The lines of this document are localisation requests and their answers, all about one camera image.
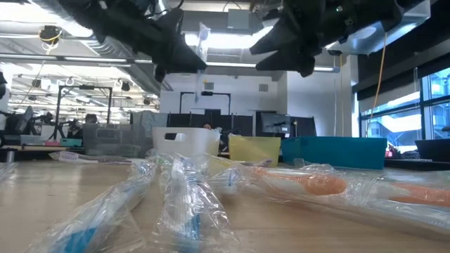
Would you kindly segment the long ceiling light strip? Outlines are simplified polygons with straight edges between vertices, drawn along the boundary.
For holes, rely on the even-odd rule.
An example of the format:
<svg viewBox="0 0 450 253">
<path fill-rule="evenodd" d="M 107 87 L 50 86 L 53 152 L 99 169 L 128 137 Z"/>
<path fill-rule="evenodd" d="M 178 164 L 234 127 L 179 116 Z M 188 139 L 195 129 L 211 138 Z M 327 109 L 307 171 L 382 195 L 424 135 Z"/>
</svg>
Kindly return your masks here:
<svg viewBox="0 0 450 253">
<path fill-rule="evenodd" d="M 74 56 L 61 56 L 63 60 L 71 62 L 87 62 L 87 63 L 107 63 L 107 64 L 152 64 L 152 60 L 149 59 L 125 59 L 125 58 L 89 58 L 89 57 L 74 57 Z M 222 63 L 222 62 L 206 62 L 211 67 L 243 67 L 243 68 L 255 68 L 254 63 Z M 325 67 L 316 66 L 315 72 L 339 72 L 339 67 Z"/>
</svg>

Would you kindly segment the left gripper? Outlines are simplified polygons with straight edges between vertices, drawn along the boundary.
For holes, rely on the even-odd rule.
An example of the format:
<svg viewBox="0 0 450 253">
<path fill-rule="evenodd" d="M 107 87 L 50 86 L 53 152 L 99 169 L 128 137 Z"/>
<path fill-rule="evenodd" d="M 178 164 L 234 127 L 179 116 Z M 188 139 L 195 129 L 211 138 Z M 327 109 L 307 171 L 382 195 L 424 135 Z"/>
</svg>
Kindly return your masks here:
<svg viewBox="0 0 450 253">
<path fill-rule="evenodd" d="M 156 11 L 150 0 L 146 10 L 132 0 L 98 0 L 98 42 L 111 37 L 144 53 L 156 64 L 154 78 L 162 83 L 167 73 L 195 73 L 207 64 L 187 45 L 181 33 L 184 12 L 179 8 Z"/>
</svg>

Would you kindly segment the white plastic bin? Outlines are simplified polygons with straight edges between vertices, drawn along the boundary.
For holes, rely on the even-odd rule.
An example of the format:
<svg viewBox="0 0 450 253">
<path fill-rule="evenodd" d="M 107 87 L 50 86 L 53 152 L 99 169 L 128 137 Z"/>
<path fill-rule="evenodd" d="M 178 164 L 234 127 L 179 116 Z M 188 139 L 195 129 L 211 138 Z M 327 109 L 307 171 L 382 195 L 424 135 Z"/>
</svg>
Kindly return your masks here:
<svg viewBox="0 0 450 253">
<path fill-rule="evenodd" d="M 185 157 L 219 152 L 220 133 L 204 128 L 154 127 L 153 147 L 159 153 L 180 154 Z"/>
</svg>

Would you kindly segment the yellow plastic bin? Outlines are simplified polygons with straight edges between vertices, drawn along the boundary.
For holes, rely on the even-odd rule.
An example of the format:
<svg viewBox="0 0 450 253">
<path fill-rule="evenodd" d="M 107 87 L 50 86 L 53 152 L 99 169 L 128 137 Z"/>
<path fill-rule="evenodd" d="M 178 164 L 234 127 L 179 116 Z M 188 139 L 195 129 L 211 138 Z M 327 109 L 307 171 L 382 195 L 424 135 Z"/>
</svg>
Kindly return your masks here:
<svg viewBox="0 0 450 253">
<path fill-rule="evenodd" d="M 280 155 L 281 138 L 259 136 L 232 136 L 229 139 L 229 157 L 243 162 L 270 160 L 268 167 L 276 167 Z"/>
</svg>

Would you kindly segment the wooden desk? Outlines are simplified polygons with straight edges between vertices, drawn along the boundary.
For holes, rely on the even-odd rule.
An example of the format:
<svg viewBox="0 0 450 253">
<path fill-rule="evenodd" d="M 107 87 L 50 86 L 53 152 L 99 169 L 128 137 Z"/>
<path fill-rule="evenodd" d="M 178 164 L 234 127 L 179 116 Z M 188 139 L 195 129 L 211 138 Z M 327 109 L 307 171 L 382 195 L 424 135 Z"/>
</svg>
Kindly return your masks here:
<svg viewBox="0 0 450 253">
<path fill-rule="evenodd" d="M 0 151 L 18 151 L 18 152 L 58 152 L 58 151 L 70 151 L 70 152 L 84 152 L 83 148 L 65 147 L 65 146 L 47 146 L 47 145 L 4 145 L 0 148 Z"/>
</svg>

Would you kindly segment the black tripod frame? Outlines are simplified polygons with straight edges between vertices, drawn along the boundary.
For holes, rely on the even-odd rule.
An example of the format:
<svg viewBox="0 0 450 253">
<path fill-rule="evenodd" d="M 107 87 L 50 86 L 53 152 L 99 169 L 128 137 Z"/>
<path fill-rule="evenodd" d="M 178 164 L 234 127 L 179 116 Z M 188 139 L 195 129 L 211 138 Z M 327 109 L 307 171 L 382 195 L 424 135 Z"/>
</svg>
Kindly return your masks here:
<svg viewBox="0 0 450 253">
<path fill-rule="evenodd" d="M 107 120 L 106 123 L 110 123 L 110 115 L 111 115 L 111 105 L 112 105 L 112 99 L 113 99 L 113 88 L 112 87 L 104 87 L 104 86 L 94 86 L 94 85 L 87 85 L 87 84 L 81 84 L 78 86 L 68 86 L 63 85 L 58 87 L 58 100 L 56 104 L 56 117 L 55 117 L 55 126 L 53 129 L 53 134 L 49 137 L 49 140 L 57 141 L 58 137 L 58 126 L 59 126 L 59 114 L 60 114 L 60 106 L 61 106 L 61 99 L 63 97 L 63 89 L 69 89 L 70 91 L 73 89 L 80 89 L 80 90 L 95 90 L 95 89 L 105 89 L 109 91 L 109 94 L 107 95 L 108 98 L 108 110 L 107 110 Z"/>
</svg>

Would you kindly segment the grey fabric cover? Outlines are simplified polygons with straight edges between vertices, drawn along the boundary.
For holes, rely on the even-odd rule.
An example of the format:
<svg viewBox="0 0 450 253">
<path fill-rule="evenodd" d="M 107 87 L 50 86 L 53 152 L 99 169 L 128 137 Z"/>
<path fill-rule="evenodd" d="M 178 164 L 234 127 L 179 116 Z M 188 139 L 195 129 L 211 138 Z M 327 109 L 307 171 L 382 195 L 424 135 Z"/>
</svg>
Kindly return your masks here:
<svg viewBox="0 0 450 253">
<path fill-rule="evenodd" d="M 131 123 L 141 125 L 146 129 L 150 129 L 152 127 L 166 127 L 167 118 L 167 113 L 144 110 L 140 112 L 133 112 L 131 114 Z"/>
</svg>

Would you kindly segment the orange handled wrapped toothbrush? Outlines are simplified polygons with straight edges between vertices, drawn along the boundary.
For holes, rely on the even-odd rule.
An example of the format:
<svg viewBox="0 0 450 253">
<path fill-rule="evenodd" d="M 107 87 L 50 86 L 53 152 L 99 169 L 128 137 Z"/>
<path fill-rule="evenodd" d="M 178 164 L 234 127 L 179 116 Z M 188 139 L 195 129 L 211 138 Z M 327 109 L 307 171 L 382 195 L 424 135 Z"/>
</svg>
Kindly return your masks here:
<svg viewBox="0 0 450 253">
<path fill-rule="evenodd" d="M 408 204 L 450 207 L 450 190 L 428 188 L 407 183 L 393 183 L 388 199 Z"/>
<path fill-rule="evenodd" d="M 450 241 L 450 207 L 408 204 L 388 199 L 393 183 L 450 190 L 450 172 L 369 171 L 310 164 L 299 169 L 241 167 L 246 186 L 286 204 L 370 225 Z"/>
</svg>

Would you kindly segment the black gantry frame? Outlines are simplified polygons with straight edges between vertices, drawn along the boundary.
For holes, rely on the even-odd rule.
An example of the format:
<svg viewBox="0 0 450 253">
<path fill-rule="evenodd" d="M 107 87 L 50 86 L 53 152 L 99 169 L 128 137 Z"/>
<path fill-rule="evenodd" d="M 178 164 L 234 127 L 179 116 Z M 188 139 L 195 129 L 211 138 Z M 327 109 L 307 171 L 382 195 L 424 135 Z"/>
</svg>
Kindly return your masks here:
<svg viewBox="0 0 450 253">
<path fill-rule="evenodd" d="M 221 110 L 222 114 L 231 114 L 231 94 L 213 91 L 181 91 L 179 94 L 179 113 L 200 110 Z"/>
</svg>

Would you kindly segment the grey transparent plastic bin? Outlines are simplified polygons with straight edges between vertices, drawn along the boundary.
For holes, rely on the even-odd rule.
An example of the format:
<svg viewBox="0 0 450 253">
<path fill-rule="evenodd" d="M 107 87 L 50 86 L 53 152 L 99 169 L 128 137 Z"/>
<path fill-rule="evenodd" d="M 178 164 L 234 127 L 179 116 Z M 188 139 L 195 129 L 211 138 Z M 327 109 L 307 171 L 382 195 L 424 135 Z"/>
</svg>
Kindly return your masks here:
<svg viewBox="0 0 450 253">
<path fill-rule="evenodd" d="M 137 124 L 84 124 L 83 146 L 86 155 L 141 158 L 151 149 L 151 139 Z"/>
</svg>

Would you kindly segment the black monitor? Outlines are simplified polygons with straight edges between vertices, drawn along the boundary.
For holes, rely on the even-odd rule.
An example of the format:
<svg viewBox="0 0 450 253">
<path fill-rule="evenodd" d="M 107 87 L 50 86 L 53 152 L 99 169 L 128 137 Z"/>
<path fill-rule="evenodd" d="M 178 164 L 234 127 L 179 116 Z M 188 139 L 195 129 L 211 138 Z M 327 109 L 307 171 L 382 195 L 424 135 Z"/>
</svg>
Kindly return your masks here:
<svg viewBox="0 0 450 253">
<path fill-rule="evenodd" d="M 261 114 L 262 132 L 271 134 L 289 134 L 291 119 L 290 115 L 276 113 Z"/>
</svg>

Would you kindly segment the dark navy tray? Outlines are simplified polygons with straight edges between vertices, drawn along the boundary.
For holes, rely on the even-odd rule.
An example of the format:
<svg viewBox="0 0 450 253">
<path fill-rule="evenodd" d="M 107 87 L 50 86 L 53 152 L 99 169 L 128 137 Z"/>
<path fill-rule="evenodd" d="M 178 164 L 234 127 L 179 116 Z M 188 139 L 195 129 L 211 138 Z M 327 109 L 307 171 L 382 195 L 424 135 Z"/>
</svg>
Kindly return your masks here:
<svg viewBox="0 0 450 253">
<path fill-rule="evenodd" d="M 421 159 L 450 162 L 450 138 L 415 141 Z"/>
</svg>

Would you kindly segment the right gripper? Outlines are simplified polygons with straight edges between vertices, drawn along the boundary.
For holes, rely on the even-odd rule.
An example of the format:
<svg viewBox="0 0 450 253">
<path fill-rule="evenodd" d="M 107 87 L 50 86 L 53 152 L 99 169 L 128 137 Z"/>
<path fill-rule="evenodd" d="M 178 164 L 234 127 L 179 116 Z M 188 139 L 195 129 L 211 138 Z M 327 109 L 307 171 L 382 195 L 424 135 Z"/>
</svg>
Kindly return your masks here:
<svg viewBox="0 0 450 253">
<path fill-rule="evenodd" d="M 273 28 L 250 47 L 252 55 L 274 51 L 256 64 L 261 71 L 295 71 L 302 77 L 314 72 L 315 56 L 329 44 L 344 43 L 352 18 L 346 0 L 285 0 L 284 14 Z"/>
</svg>

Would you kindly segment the teal small box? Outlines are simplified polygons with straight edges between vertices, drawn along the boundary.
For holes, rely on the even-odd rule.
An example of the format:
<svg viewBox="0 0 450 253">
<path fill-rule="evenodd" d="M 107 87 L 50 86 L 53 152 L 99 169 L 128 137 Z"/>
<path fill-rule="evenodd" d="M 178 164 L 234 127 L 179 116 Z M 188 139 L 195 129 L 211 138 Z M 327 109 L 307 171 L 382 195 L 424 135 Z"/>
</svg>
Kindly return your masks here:
<svg viewBox="0 0 450 253">
<path fill-rule="evenodd" d="M 82 139 L 79 138 L 62 138 L 60 139 L 60 145 L 64 147 L 82 147 Z"/>
</svg>

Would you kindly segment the large window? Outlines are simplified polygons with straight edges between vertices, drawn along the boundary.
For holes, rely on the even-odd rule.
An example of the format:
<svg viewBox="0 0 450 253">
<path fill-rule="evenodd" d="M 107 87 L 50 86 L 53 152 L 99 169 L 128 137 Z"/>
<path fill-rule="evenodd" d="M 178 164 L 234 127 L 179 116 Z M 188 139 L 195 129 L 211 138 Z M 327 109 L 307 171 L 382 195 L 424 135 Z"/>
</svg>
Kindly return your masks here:
<svg viewBox="0 0 450 253">
<path fill-rule="evenodd" d="M 363 135 L 397 145 L 450 138 L 450 67 L 359 101 Z"/>
</svg>

